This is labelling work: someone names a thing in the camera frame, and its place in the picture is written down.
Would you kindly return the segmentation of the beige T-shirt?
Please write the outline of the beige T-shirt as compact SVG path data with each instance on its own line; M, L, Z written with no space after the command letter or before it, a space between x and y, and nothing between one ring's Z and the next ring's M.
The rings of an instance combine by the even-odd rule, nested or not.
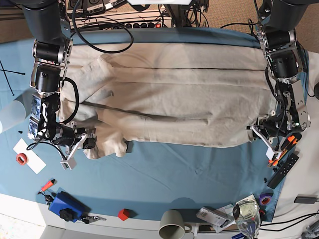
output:
M252 140L247 126L276 101L260 49L136 43L120 54L72 48L67 77L79 91L74 121L95 128L88 159L123 157L126 141L228 148Z

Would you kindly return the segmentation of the orange black utility knife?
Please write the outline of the orange black utility knife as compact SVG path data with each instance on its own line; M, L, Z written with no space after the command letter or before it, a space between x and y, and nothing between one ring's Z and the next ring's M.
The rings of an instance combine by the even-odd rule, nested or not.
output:
M281 154L273 160L269 160L268 167L277 166L279 161L300 141L302 134L299 132L288 136L281 146Z

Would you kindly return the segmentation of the black remote control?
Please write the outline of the black remote control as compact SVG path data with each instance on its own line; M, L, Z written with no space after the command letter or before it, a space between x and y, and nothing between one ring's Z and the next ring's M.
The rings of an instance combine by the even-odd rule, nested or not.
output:
M282 167L276 171L276 173L272 176L270 181L268 182L267 186L271 189L275 189L281 181L286 177L286 175L289 173L289 171L292 169L292 167L296 164L299 157L292 153L285 163L282 165Z

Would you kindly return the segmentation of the orange marker pen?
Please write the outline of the orange marker pen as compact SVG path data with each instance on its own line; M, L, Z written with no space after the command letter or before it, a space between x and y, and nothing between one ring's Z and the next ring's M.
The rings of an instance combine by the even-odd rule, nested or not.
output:
M52 187L55 184L56 180L52 179L50 181L48 181L43 187L41 187L40 191L38 192L38 194L44 194L44 192L49 189L50 187Z

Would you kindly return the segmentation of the white paper sheet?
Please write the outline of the white paper sheet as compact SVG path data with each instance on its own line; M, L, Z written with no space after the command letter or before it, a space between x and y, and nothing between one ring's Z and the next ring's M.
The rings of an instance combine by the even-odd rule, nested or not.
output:
M38 174L45 166L45 162L32 150L26 150L27 144L21 138L17 144L14 146L13 150L16 154L24 153L28 158L28 163L26 164L35 174Z

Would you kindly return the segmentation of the blue table cloth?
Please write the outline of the blue table cloth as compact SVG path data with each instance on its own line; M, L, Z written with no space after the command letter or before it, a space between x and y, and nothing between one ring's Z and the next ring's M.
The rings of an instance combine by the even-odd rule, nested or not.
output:
M190 43L242 46L260 49L251 36L232 30L201 29L183 36L173 29L135 31L136 43ZM35 174L20 166L13 150L27 140L28 122L0 135L0 191L43 203L40 187L54 178L54 191L65 191L87 205L93 213L114 216L132 210L139 219L158 220L169 209L180 209L193 221L203 206L219 208L248 195L266 190L268 167L266 145L261 140L228 148L161 142L126 141L123 157L114 154L88 159L84 151L75 154L76 166L64 170L60 154L40 144L35 153L46 166Z

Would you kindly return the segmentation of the blue box with knob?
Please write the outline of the blue box with knob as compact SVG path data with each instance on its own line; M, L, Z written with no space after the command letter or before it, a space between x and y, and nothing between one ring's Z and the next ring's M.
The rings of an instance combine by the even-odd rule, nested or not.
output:
M75 223L82 220L86 212L86 206L73 196L61 191L56 194L50 203L49 211L66 222Z

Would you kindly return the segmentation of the red tape roll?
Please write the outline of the red tape roll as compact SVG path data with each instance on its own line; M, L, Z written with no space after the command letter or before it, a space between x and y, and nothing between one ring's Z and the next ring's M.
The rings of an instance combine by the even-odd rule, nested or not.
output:
M24 166L28 163L28 158L24 153L19 153L16 155L16 161L19 165Z

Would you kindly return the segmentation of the purple tape roll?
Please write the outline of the purple tape roll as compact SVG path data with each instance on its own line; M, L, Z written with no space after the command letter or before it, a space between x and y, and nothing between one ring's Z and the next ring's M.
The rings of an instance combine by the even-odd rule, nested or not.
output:
M262 206L268 205L272 200L273 193L266 192L259 196L259 204Z

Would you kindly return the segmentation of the key bunch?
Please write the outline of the key bunch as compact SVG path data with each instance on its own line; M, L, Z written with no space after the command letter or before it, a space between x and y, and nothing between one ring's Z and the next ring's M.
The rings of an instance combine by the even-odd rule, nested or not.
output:
M106 221L107 219L100 217L100 216L82 216L81 221L85 224L94 223L97 221Z

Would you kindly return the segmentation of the red cube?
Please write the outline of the red cube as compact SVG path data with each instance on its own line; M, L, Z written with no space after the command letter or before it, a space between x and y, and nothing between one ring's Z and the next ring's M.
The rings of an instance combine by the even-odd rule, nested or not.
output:
M125 221L130 217L130 211L128 209L122 209L118 212L117 217L121 220L121 221Z

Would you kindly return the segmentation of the frosted plastic cup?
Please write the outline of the frosted plastic cup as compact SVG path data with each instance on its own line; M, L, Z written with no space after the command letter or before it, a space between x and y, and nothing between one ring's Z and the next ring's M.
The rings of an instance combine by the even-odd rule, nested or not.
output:
M23 103L18 100L12 101L0 111L0 132L15 127L26 118L26 109Z

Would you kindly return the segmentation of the packaged white device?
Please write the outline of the packaged white device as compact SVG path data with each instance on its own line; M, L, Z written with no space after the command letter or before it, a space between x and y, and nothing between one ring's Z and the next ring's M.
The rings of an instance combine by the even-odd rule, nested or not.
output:
M206 207L202 207L196 213L196 217L221 228L225 227L232 221L226 214L220 211L212 211Z

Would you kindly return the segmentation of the grey ceramic mug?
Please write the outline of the grey ceramic mug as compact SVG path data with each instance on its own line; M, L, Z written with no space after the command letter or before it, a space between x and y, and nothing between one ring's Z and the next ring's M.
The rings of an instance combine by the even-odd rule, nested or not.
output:
M192 226L186 224L177 210L166 211L160 221L159 236L162 239L181 239L192 231Z

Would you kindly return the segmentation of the white power strip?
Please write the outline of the white power strip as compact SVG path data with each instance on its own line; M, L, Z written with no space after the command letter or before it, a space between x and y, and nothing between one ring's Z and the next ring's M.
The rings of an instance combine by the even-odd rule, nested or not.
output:
M89 23L96 22L98 24L102 23L102 21L107 22L119 22L123 24L141 24L141 23L154 23L158 27L159 24L164 24L167 27L173 27L172 19L169 16L161 17L160 12L158 10L147 10L144 12L137 11L128 11L128 12L106 12L105 14L94 15L94 16L86 16L79 17L75 19L78 27L84 26Z

